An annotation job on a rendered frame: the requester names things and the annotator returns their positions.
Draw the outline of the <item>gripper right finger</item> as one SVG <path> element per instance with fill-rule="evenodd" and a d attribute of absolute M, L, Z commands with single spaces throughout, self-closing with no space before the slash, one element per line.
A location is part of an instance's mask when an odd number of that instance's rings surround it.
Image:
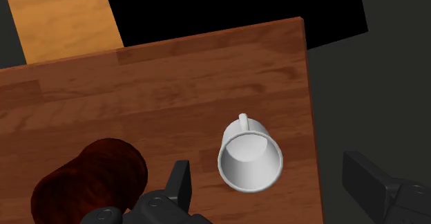
<path fill-rule="evenodd" d="M 394 178 L 358 151 L 343 153 L 342 184 L 375 224 L 431 224 L 431 187 Z"/>

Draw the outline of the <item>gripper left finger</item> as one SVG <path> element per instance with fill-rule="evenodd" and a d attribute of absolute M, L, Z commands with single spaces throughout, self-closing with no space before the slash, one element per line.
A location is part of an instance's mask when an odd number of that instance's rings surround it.
<path fill-rule="evenodd" d="M 189 161 L 178 160 L 166 187 L 140 196 L 130 212 L 124 214 L 116 207 L 94 209 L 80 224 L 213 224 L 200 214 L 189 214 L 191 197 Z"/>

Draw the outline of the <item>white mug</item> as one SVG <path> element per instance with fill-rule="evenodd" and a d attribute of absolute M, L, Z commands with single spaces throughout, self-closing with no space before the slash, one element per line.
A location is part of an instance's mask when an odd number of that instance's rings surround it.
<path fill-rule="evenodd" d="M 244 193 L 264 191 L 279 179 L 282 168 L 282 151 L 259 121 L 241 113 L 224 130 L 218 171 L 232 189 Z"/>

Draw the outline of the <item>dark red cylinder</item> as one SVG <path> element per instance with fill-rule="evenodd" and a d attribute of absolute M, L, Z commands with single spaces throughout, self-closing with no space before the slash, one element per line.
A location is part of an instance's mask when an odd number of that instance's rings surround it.
<path fill-rule="evenodd" d="M 90 211 L 132 209 L 148 182 L 141 153 L 115 138 L 96 140 L 65 165 L 43 177 L 30 200 L 35 224 L 80 224 Z"/>

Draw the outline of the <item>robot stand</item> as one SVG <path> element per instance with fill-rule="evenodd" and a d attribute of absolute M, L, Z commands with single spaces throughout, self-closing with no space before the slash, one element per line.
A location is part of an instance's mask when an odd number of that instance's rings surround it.
<path fill-rule="evenodd" d="M 368 31 L 362 0 L 108 0 L 125 46 L 301 17 L 308 48 Z"/>

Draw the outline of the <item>light wooden furniture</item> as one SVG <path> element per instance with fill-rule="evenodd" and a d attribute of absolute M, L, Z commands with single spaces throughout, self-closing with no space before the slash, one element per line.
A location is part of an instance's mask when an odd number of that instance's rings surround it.
<path fill-rule="evenodd" d="M 29 64 L 123 46 L 108 0 L 8 0 Z"/>

